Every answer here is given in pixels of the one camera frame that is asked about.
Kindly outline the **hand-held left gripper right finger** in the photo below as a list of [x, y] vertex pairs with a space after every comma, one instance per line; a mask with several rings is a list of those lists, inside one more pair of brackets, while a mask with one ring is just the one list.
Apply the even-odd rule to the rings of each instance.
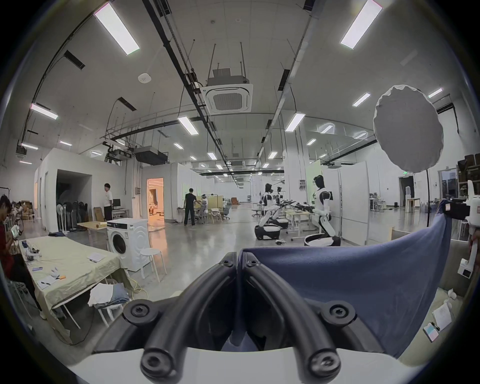
[[241, 311], [248, 336], [261, 351], [292, 347], [300, 380], [335, 379], [342, 365], [338, 349], [385, 353], [350, 303], [301, 297], [251, 252], [245, 252], [239, 264]]

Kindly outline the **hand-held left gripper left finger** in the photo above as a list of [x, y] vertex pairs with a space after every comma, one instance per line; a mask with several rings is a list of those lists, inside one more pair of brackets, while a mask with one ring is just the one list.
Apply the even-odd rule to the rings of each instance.
[[143, 350], [141, 373], [151, 381], [179, 381], [187, 348], [220, 351], [233, 330], [237, 253], [227, 253], [178, 296], [135, 299], [109, 326], [93, 355]]

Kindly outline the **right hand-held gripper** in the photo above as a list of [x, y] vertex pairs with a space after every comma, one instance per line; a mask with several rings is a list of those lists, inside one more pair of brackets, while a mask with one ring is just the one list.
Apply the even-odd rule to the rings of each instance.
[[[469, 234], [480, 228], [480, 196], [475, 193], [472, 180], [467, 181], [467, 200], [465, 202], [447, 202], [447, 216], [452, 219], [467, 221]], [[472, 255], [462, 259], [459, 264], [458, 274], [471, 279], [475, 267], [476, 247], [472, 248]]]

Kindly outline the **person's right hand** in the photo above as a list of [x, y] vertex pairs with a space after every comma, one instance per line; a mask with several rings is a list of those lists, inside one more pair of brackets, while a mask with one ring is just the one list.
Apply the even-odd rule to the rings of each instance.
[[468, 238], [469, 254], [473, 255], [472, 248], [476, 247], [475, 265], [480, 266], [480, 229], [476, 228]]

